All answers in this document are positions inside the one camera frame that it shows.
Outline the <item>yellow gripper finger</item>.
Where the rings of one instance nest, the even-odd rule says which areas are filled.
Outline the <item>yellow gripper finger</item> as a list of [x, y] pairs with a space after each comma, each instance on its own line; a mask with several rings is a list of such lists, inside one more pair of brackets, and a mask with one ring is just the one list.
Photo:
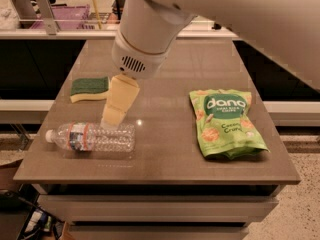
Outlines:
[[103, 128], [118, 128], [139, 91], [140, 87], [133, 78], [124, 74], [114, 76], [110, 82], [101, 126]]

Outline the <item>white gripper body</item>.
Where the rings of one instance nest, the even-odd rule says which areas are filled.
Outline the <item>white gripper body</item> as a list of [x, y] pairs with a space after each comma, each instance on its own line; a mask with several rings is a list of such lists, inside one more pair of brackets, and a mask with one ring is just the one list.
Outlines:
[[120, 30], [116, 32], [111, 55], [117, 69], [136, 79], [152, 78], [167, 58], [166, 53], [148, 54], [137, 50], [127, 42]]

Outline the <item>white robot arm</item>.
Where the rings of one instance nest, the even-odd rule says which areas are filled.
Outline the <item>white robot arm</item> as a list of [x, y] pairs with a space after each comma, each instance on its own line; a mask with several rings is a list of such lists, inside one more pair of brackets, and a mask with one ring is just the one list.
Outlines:
[[178, 33], [203, 16], [320, 89], [320, 0], [126, 0], [112, 47], [117, 69], [152, 77]]

